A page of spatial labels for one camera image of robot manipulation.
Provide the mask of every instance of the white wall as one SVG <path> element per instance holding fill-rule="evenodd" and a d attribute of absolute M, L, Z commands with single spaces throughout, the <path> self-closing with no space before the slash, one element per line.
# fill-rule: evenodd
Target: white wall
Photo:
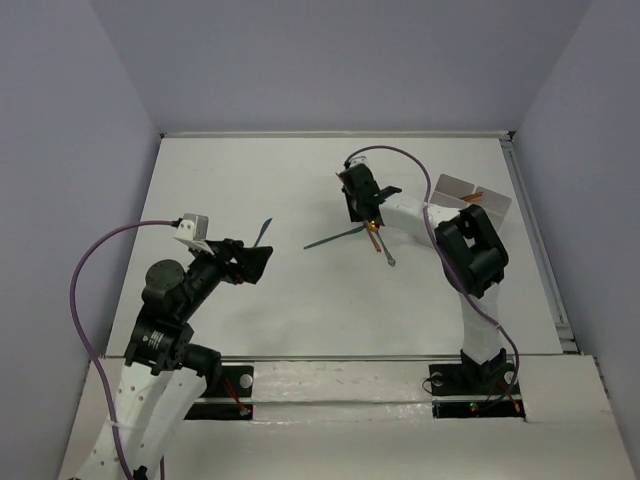
<path fill-rule="evenodd" d="M 590 0 L 91 0 L 162 131 L 515 130 Z"/>
<path fill-rule="evenodd" d="M 0 477 L 56 478 L 87 357 L 68 285 L 106 229 L 139 218 L 158 146 L 89 2 L 0 2 Z M 107 338 L 133 238 L 81 277 Z"/>
<path fill-rule="evenodd" d="M 516 149 L 580 346 L 640 473 L 640 3 L 596 0 Z"/>

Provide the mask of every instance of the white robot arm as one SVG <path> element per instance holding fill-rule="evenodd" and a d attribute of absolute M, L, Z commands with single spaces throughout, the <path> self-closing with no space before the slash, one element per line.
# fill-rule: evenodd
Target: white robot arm
<path fill-rule="evenodd" d="M 475 371 L 473 375 L 495 376 L 495 365 L 504 366 L 506 362 L 500 332 L 480 316 L 466 298 L 471 295 L 481 311 L 497 318 L 498 283 L 503 278 L 508 257 L 484 210 L 476 205 L 469 207 L 471 211 L 467 212 L 467 209 L 461 211 L 425 204 L 422 199 L 402 193 L 396 187 L 381 190 L 364 157 L 347 161 L 345 170 L 338 177 L 343 182 L 351 220 L 363 222 L 378 235 L 392 266 L 395 260 L 384 246 L 378 230 L 383 226 L 399 228 L 419 243 L 433 247 L 425 225 L 424 209 L 427 209 L 438 248 L 447 255 L 449 263 L 459 267 L 457 273 L 465 287 L 465 292 L 458 294 L 464 323 L 463 362 L 471 365 L 471 370 Z M 475 227 L 482 235 L 476 235 Z M 476 240 L 476 244 L 469 247 L 467 242 L 472 240 Z M 452 282 L 452 285 L 458 288 L 456 283 Z M 486 383 L 486 379 L 478 379 L 478 382 Z"/>
<path fill-rule="evenodd" d="M 76 480 L 152 480 L 177 426 L 207 387 L 215 386 L 221 356 L 190 344 L 189 318 L 220 282 L 255 284 L 273 249 L 244 248 L 242 242 L 206 240 L 207 217 L 185 214 L 175 238 L 194 261 L 185 272 L 173 260 L 146 275 L 143 307 L 125 352 L 115 398 L 117 423 L 105 419 L 98 440 Z M 131 476 L 116 448 L 122 446 Z"/>

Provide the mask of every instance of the black mounting base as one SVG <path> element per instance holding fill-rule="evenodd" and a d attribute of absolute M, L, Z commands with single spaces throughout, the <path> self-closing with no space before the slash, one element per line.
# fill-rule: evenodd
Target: black mounting base
<path fill-rule="evenodd" d="M 200 398 L 229 398 L 229 394 L 222 386 L 225 378 L 231 382 L 231 386 L 240 398 L 251 398 L 253 393 L 253 381 L 247 386 L 240 379 L 243 375 L 249 375 L 253 379 L 253 365 L 222 365 L 220 381 L 207 387 Z"/>
<path fill-rule="evenodd" d="M 511 382 L 507 374 L 513 371 L 513 364 L 507 362 L 504 349 L 482 365 L 461 352 L 460 363 L 429 365 L 431 393 L 434 397 L 500 395 Z M 511 395 L 518 394 L 520 387 L 516 384 Z"/>
<path fill-rule="evenodd" d="M 522 400 L 507 399 L 492 408 L 471 408 L 469 401 L 436 400 L 432 406 L 433 418 L 526 418 Z"/>
<path fill-rule="evenodd" d="M 185 420 L 241 421 L 253 420 L 253 404 L 245 403 L 247 414 L 241 415 L 235 403 L 194 403 Z"/>

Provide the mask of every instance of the purple cable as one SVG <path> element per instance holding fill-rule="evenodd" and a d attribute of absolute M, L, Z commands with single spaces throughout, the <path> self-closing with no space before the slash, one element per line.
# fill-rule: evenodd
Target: purple cable
<path fill-rule="evenodd" d="M 371 145 L 369 147 L 364 147 L 364 148 L 361 148 L 360 150 L 356 150 L 355 152 L 353 152 L 347 158 L 347 162 L 353 159 L 354 157 L 356 157 L 357 155 L 360 155 L 361 153 L 367 152 L 369 150 L 391 150 L 392 152 L 399 153 L 413 160 L 413 162 L 416 165 L 418 165 L 418 167 L 420 167 L 420 170 L 422 170 L 422 173 L 424 174 L 427 180 L 427 192 L 424 195 L 424 203 L 426 205 L 429 204 L 429 198 L 431 197 L 431 177 L 429 176 L 429 172 L 427 172 L 427 169 L 425 168 L 424 164 L 420 160 L 418 160 L 416 157 L 411 155 L 409 152 L 402 150 L 401 148 L 398 148 L 398 147 L 392 147 L 389 145 Z M 449 278 L 453 279 L 453 283 L 455 284 L 456 290 L 462 293 L 465 300 L 469 302 L 469 305 L 471 306 L 471 308 L 473 308 L 478 315 L 480 315 L 483 319 L 485 319 L 487 322 L 493 325 L 496 329 L 498 329 L 498 331 L 502 334 L 504 339 L 509 343 L 509 345 L 511 345 L 511 348 L 513 349 L 515 364 L 514 364 L 513 377 L 511 378 L 511 382 L 509 383 L 509 385 L 507 385 L 507 388 L 504 390 L 502 395 L 500 395 L 500 397 L 492 401 L 489 405 L 487 405 L 483 409 L 483 411 L 486 411 L 489 408 L 492 408 L 498 403 L 500 403 L 507 395 L 509 395 L 511 393 L 511 390 L 513 390 L 513 387 L 515 386 L 515 384 L 518 382 L 518 372 L 520 371 L 520 352 L 518 351 L 518 347 L 516 346 L 515 342 L 509 336 L 509 334 L 504 329 L 504 327 L 500 324 L 500 322 L 492 318 L 487 313 L 483 312 L 482 309 L 478 307 L 476 302 L 473 301 L 473 299 L 471 298 L 471 295 L 469 295 L 469 293 L 465 291 L 463 287 L 464 284 L 462 282 L 462 279 L 460 278 L 458 273 L 453 269 L 453 267 L 449 262 L 449 259 L 442 252 L 442 249 L 440 248 L 440 246 L 438 245 L 438 242 L 436 241 L 436 234 L 435 234 L 435 231 L 433 230 L 433 227 L 431 226 L 431 222 L 429 221 L 429 213 L 427 211 L 427 207 L 425 207 L 422 210 L 422 214 L 424 216 L 424 225 L 427 228 L 427 234 L 429 235 L 429 239 L 433 244 L 433 248 L 438 254 L 438 256 L 440 257 L 440 260 L 442 261 L 442 264 L 444 265 L 445 270 L 449 274 Z"/>
<path fill-rule="evenodd" d="M 133 478 L 133 474 L 131 473 L 131 470 L 129 469 L 129 465 L 127 465 L 127 460 L 124 457 L 124 450 L 122 449 L 122 441 L 120 440 L 120 431 L 117 427 L 118 417 L 116 415 L 116 406 L 115 406 L 115 402 L 113 401 L 113 397 L 111 396 L 111 386 L 109 385 L 109 380 L 107 379 L 107 374 L 104 371 L 104 367 L 102 366 L 102 363 L 98 358 L 98 354 L 93 348 L 93 345 L 91 345 L 91 342 L 87 338 L 87 335 L 84 333 L 82 325 L 80 324 L 80 318 L 78 317 L 78 307 L 76 305 L 76 287 L 78 285 L 78 276 L 80 275 L 80 271 L 82 270 L 82 267 L 84 266 L 85 263 L 87 263 L 87 260 L 89 259 L 91 254 L 95 252 L 100 245 L 102 245 L 104 242 L 109 240 L 114 235 L 117 235 L 118 233 L 121 233 L 127 230 L 132 230 L 138 227 L 144 227 L 147 225 L 165 225 L 170 227 L 173 225 L 173 222 L 166 221 L 166 220 L 149 220 L 144 222 L 132 223 L 130 225 L 124 225 L 120 228 L 116 228 L 115 230 L 112 230 L 111 232 L 107 233 L 102 238 L 100 238 L 96 243 L 91 245 L 91 247 L 89 247 L 89 250 L 87 250 L 85 254 L 82 256 L 82 258 L 78 262 L 78 265 L 76 266 L 76 269 L 73 271 L 73 276 L 71 277 L 71 288 L 69 290 L 69 303 L 71 305 L 71 318 L 73 319 L 73 325 L 76 327 L 78 336 L 80 337 L 80 340 L 82 341 L 82 344 L 84 345 L 85 350 L 89 354 L 89 358 L 91 359 L 91 362 L 96 367 L 96 370 L 98 371 L 98 375 L 100 375 L 100 380 L 102 381 L 102 387 L 104 388 L 105 398 L 107 400 L 109 418 L 113 423 L 113 426 L 111 427 L 111 430 L 113 431 L 113 443 L 116 446 L 116 452 L 118 453 L 120 466 L 122 467 L 122 471 L 124 472 L 125 477 L 127 477 L 127 480 L 134 480 L 134 478 Z M 164 458 L 160 463 L 160 478 L 164 480 Z"/>

